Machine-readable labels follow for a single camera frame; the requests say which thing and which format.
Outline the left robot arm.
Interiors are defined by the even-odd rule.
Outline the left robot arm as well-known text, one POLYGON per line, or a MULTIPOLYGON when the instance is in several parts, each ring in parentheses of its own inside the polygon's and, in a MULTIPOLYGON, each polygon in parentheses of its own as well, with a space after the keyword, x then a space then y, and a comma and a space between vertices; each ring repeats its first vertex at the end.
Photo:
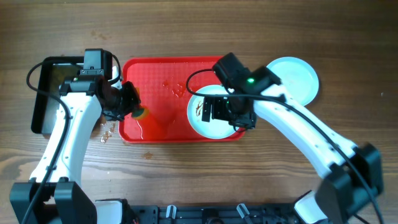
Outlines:
POLYGON ((60 86, 60 107, 46 150, 28 182, 12 186, 19 223, 133 223, 125 199, 92 202, 81 189, 81 170, 91 132, 102 114, 113 120, 139 109, 131 82, 121 88, 103 76, 81 75, 60 86))

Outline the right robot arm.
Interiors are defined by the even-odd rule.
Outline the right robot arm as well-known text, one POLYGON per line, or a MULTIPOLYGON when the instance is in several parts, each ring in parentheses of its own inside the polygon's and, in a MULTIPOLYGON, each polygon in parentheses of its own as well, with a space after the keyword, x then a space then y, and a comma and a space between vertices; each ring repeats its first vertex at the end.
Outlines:
POLYGON ((371 144, 358 147, 320 121, 288 93, 282 80, 267 67, 251 72, 243 66, 216 64, 209 69, 225 94, 206 94, 221 100, 222 118, 251 129, 256 115, 277 128, 310 161, 322 182, 294 203, 303 223, 347 223, 368 204, 379 223, 384 219, 376 198, 383 192, 381 154, 371 144))

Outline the green orange sponge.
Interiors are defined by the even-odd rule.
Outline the green orange sponge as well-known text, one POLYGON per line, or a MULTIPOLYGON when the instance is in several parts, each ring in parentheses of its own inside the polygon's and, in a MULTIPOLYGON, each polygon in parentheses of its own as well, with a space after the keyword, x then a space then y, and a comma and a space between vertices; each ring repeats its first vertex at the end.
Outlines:
POLYGON ((146 118, 149 115, 149 109, 146 107, 140 107, 136 110, 134 110, 131 113, 131 117, 135 120, 142 120, 144 118, 146 118))

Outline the white plate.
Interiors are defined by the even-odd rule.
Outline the white plate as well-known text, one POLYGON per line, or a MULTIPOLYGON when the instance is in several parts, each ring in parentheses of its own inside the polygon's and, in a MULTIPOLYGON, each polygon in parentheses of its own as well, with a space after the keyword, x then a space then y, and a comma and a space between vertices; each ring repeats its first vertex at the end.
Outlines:
POLYGON ((288 92, 301 105, 306 106, 317 97, 320 81, 316 71, 306 61, 281 57, 269 63, 267 68, 282 80, 288 92))
POLYGON ((205 112, 205 97, 193 95, 187 105, 187 118, 193 130, 205 139, 220 140, 235 137, 238 133, 227 121, 210 118, 202 121, 205 112))

